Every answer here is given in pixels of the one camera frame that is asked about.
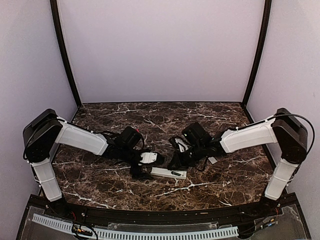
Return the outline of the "dark green battery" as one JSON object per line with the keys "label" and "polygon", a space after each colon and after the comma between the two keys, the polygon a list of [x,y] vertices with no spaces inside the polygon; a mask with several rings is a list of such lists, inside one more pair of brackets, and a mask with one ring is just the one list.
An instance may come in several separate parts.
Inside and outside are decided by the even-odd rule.
{"label": "dark green battery", "polygon": [[175,176],[181,176],[181,175],[182,175],[181,173],[175,172],[175,171],[171,171],[171,174],[172,174],[172,175],[175,175]]}

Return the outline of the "white remote control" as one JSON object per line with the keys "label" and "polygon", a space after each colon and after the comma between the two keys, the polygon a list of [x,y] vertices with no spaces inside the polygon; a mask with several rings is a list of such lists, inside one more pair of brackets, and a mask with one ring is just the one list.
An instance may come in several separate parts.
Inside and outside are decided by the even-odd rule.
{"label": "white remote control", "polygon": [[[180,173],[181,176],[172,175],[171,171]],[[173,178],[179,180],[185,180],[187,178],[187,171],[181,170],[169,170],[166,168],[152,167],[150,174],[152,176],[163,177],[163,178]]]}

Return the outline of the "white battery cover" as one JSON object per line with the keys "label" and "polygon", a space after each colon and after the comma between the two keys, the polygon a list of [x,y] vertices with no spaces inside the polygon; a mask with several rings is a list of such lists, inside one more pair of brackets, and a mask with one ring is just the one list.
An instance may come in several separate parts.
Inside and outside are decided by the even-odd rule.
{"label": "white battery cover", "polygon": [[208,160],[210,161],[211,164],[215,164],[218,162],[215,157],[209,157]]}

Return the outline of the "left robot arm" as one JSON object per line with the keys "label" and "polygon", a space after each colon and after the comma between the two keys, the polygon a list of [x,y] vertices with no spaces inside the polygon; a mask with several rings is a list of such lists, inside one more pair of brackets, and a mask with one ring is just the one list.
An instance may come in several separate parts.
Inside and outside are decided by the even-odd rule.
{"label": "left robot arm", "polygon": [[145,140],[131,126],[127,126],[121,133],[90,131],[60,118],[50,108],[29,123],[23,129],[22,136],[23,159],[31,165],[44,195],[51,202],[51,210],[60,218],[67,218],[71,208],[62,200],[63,193],[50,161],[50,152],[55,144],[126,162],[130,165],[130,174],[137,179],[150,178],[150,174],[142,171],[142,165],[161,165],[165,160],[158,152],[145,147],[137,149],[136,145]]}

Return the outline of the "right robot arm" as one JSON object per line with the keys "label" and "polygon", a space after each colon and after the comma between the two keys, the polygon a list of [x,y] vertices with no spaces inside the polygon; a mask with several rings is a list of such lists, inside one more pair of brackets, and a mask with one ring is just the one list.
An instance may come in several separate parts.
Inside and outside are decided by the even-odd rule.
{"label": "right robot arm", "polygon": [[278,144],[280,161],[264,190],[265,198],[255,205],[255,213],[266,217],[274,210],[274,201],[280,198],[314,145],[313,141],[308,141],[308,130],[300,119],[307,121],[307,118],[290,113],[286,108],[279,108],[276,114],[266,119],[247,126],[228,128],[214,136],[200,123],[194,122],[182,131],[183,138],[170,138],[175,152],[167,168],[180,170],[195,167],[203,158],[221,157],[259,145]]}

